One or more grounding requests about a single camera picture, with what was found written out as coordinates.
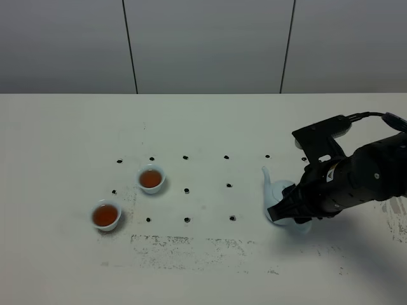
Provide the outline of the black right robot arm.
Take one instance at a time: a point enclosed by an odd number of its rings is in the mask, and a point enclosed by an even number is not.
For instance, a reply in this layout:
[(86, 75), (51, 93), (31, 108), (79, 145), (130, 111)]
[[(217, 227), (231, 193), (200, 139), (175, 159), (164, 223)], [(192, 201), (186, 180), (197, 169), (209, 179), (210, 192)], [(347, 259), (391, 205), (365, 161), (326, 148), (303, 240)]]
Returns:
[(342, 210), (369, 201), (406, 196), (406, 134), (358, 148), (349, 157), (310, 163), (297, 185), (267, 213), (271, 220), (332, 218)]

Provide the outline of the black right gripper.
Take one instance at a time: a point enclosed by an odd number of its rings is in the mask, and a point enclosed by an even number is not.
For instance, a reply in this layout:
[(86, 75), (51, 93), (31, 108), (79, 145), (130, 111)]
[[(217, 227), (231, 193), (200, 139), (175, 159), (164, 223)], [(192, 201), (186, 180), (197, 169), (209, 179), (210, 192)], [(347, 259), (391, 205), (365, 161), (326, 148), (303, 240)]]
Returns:
[(332, 218), (344, 209), (382, 199), (381, 157), (308, 160), (300, 183), (285, 187), (285, 199), (266, 209), (272, 221)]

